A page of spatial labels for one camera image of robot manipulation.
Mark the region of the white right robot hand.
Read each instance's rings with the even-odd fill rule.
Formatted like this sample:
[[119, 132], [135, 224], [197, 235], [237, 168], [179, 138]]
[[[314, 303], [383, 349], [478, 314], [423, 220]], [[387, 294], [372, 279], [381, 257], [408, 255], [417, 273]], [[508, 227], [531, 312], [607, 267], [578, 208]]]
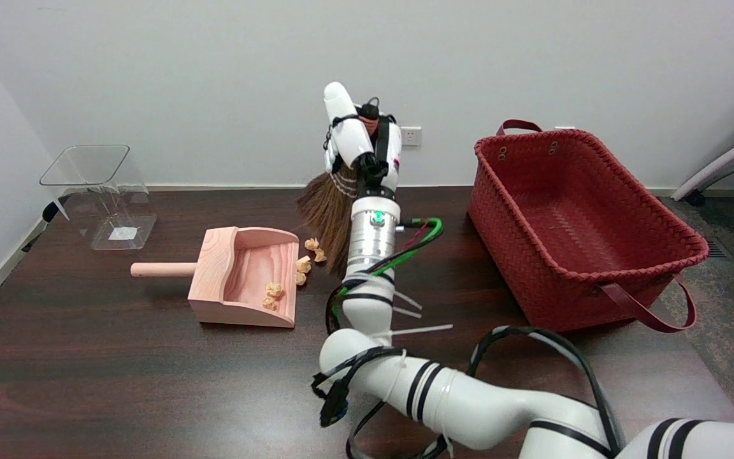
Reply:
[[395, 116], [372, 97], [356, 104], [340, 82], [324, 88], [329, 119], [324, 169], [336, 189], [353, 200], [368, 196], [395, 200], [402, 134]]

